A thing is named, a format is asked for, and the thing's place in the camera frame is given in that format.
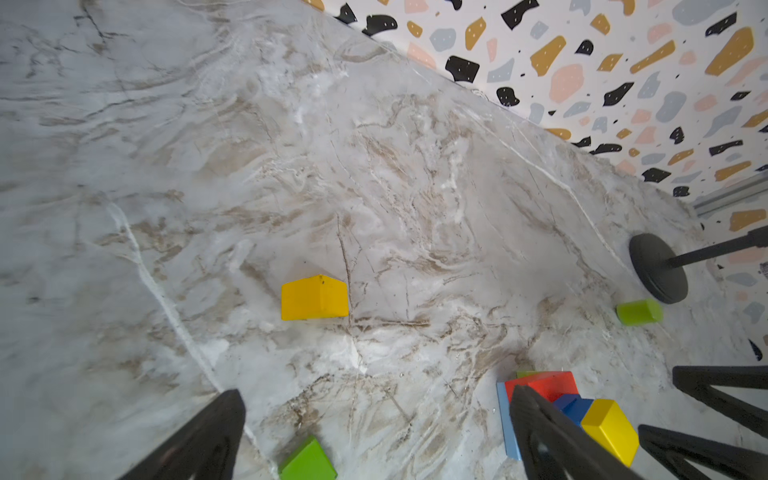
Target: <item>red block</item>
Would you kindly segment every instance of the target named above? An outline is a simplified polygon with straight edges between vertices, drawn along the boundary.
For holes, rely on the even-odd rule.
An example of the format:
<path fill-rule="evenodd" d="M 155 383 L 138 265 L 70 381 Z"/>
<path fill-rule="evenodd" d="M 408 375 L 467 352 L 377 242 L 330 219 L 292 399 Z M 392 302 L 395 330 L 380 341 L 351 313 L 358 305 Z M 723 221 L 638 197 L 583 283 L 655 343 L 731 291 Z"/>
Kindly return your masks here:
<path fill-rule="evenodd" d="M 561 395 L 575 393 L 578 395 L 576 381 L 571 372 L 543 372 L 526 376 L 521 379 L 510 380 L 504 384 L 507 389 L 507 398 L 512 401 L 512 392 L 517 385 L 527 385 L 549 402 L 554 402 Z"/>

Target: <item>yellow house-shaped block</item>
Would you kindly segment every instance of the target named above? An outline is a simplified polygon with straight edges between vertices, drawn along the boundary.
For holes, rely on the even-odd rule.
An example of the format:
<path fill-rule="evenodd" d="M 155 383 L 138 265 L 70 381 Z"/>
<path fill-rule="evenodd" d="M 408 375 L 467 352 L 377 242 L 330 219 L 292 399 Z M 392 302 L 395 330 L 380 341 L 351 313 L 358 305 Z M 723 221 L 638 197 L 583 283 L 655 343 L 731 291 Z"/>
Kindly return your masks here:
<path fill-rule="evenodd" d="M 283 320 L 306 320 L 349 315 L 346 283 L 325 275 L 283 285 Z"/>
<path fill-rule="evenodd" d="M 606 399 L 595 400 L 581 420 L 581 427 L 621 463 L 627 467 L 632 465 L 640 440 L 618 403 Z"/>

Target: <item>black round base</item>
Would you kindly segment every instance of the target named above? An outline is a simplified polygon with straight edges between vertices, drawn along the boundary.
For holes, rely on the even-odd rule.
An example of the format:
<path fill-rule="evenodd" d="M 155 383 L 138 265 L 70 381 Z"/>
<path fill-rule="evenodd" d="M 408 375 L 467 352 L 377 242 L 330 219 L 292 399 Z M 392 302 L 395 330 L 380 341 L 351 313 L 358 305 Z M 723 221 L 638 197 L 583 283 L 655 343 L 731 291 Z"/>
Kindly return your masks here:
<path fill-rule="evenodd" d="M 629 241 L 629 256 L 640 281 L 656 300 L 677 303 L 688 295 L 685 271 L 681 266 L 667 266 L 675 254 L 661 238 L 652 233 L 635 235 Z"/>

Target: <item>green triangular block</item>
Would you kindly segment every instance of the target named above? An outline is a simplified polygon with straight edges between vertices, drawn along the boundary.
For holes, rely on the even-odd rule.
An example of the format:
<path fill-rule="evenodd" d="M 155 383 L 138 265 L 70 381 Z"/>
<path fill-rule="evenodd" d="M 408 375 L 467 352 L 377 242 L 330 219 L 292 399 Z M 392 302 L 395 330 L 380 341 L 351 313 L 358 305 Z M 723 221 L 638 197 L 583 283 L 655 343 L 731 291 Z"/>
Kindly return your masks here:
<path fill-rule="evenodd" d="M 333 480 L 336 470 L 315 437 L 309 437 L 281 466 L 281 480 Z"/>

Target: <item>lime green cylinder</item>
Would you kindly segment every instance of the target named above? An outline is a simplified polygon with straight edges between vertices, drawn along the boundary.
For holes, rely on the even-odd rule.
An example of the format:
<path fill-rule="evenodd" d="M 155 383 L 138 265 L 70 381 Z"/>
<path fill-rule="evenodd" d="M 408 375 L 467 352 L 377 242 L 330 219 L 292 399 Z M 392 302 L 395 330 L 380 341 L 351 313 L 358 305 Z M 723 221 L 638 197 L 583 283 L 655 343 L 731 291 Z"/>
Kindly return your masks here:
<path fill-rule="evenodd" d="M 660 322 L 664 319 L 664 308 L 656 300 L 646 298 L 618 305 L 616 314 L 624 325 L 637 326 Z"/>

